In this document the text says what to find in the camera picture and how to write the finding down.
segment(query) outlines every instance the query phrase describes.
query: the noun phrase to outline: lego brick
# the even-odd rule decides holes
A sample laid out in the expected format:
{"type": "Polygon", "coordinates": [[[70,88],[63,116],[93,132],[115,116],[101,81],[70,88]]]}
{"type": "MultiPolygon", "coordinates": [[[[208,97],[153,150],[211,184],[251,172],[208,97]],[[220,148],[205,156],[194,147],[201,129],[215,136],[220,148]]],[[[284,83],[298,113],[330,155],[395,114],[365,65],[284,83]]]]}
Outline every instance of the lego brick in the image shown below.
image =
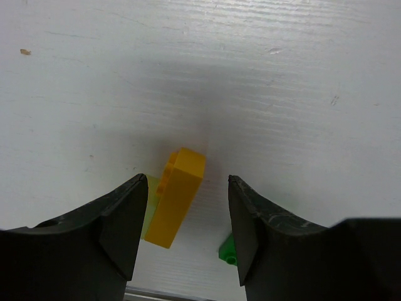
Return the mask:
{"type": "Polygon", "coordinates": [[[181,148],[171,154],[156,190],[160,196],[145,240],[170,248],[203,180],[206,157],[181,148]]]}
{"type": "Polygon", "coordinates": [[[219,248],[219,258],[229,265],[237,266],[237,252],[234,245],[234,237],[232,233],[227,237],[225,242],[219,248]]]}
{"type": "Polygon", "coordinates": [[[148,179],[148,203],[145,218],[143,219],[142,232],[140,234],[141,240],[145,238],[145,234],[149,229],[150,222],[152,221],[157,205],[160,201],[160,198],[156,196],[156,189],[159,185],[160,179],[149,175],[146,175],[146,178],[148,179]]]}

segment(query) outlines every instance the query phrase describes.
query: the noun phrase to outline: lime green lego piece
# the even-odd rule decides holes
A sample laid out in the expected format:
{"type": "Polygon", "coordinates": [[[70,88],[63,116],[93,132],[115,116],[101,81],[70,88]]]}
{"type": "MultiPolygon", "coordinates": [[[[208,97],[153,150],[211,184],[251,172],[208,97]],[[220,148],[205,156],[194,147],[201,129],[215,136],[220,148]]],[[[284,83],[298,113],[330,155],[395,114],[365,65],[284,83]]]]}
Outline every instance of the lime green lego piece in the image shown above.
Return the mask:
{"type": "Polygon", "coordinates": [[[219,248],[219,258],[229,265],[237,266],[237,252],[234,246],[234,237],[232,233],[219,248]]]}
{"type": "Polygon", "coordinates": [[[148,204],[146,207],[145,218],[143,219],[142,232],[140,234],[141,240],[145,237],[145,234],[148,231],[150,222],[152,221],[156,207],[160,201],[160,198],[156,196],[156,189],[159,185],[160,179],[149,175],[146,175],[146,177],[148,179],[148,204]]]}

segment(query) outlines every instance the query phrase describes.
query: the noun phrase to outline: debris speck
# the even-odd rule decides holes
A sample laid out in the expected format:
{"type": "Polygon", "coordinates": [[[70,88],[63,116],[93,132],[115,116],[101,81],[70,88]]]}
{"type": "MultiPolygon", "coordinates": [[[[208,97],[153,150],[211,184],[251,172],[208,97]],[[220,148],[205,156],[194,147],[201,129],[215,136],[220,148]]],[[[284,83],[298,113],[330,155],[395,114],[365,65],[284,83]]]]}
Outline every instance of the debris speck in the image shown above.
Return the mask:
{"type": "Polygon", "coordinates": [[[31,55],[31,51],[26,49],[20,49],[19,52],[21,52],[22,55],[31,55]]]}

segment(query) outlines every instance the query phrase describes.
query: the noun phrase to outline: lego stud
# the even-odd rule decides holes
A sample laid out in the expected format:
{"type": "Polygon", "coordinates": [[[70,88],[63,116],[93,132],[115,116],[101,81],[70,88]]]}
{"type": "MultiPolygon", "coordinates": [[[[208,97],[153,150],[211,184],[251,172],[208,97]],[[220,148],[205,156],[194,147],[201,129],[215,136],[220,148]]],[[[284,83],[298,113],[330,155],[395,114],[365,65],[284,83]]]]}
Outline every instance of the lego stud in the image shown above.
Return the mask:
{"type": "Polygon", "coordinates": [[[177,160],[177,157],[178,157],[178,152],[171,153],[169,163],[174,165],[177,160]]]}
{"type": "Polygon", "coordinates": [[[156,189],[156,196],[157,196],[158,198],[161,197],[161,196],[163,195],[164,189],[165,189],[166,185],[167,185],[167,181],[165,181],[165,182],[160,182],[160,184],[157,186],[157,189],[156,189]]]}
{"type": "Polygon", "coordinates": [[[164,180],[168,180],[168,178],[171,175],[171,172],[173,171],[174,165],[172,163],[167,163],[167,165],[164,168],[164,172],[163,172],[163,178],[162,181],[164,182],[164,180]]]}
{"type": "Polygon", "coordinates": [[[227,254],[224,261],[229,265],[237,265],[237,256],[234,253],[227,254]]]}

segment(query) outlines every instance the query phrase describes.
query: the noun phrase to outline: white wooden surface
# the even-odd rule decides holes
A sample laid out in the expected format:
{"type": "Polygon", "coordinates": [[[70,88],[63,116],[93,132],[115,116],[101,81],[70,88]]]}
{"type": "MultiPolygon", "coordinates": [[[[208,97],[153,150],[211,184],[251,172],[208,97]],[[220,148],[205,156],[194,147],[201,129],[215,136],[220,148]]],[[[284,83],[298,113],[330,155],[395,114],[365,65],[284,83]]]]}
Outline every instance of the white wooden surface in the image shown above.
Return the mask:
{"type": "Polygon", "coordinates": [[[184,145],[205,181],[131,284],[243,301],[217,259],[228,174],[326,226],[400,215],[400,20],[398,0],[1,1],[0,228],[159,176],[184,145]]]}

